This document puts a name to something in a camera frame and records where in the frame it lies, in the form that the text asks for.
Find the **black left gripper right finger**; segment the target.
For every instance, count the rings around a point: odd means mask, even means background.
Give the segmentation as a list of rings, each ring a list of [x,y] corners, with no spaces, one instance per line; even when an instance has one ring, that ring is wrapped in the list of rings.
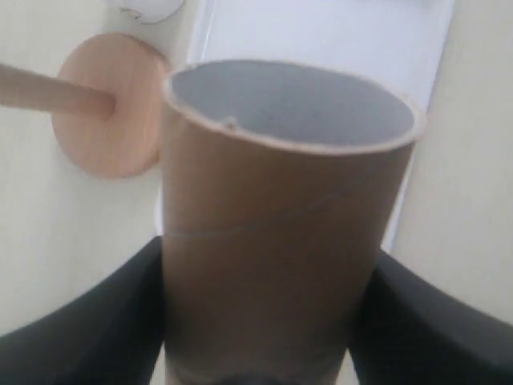
[[[381,253],[349,343],[361,384],[510,384],[512,326]]]

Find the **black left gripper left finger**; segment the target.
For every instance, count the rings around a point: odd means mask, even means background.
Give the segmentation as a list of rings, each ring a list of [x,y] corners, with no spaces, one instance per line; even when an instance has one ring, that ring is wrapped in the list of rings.
[[[148,384],[164,340],[162,242],[97,286],[1,337],[3,384]]]

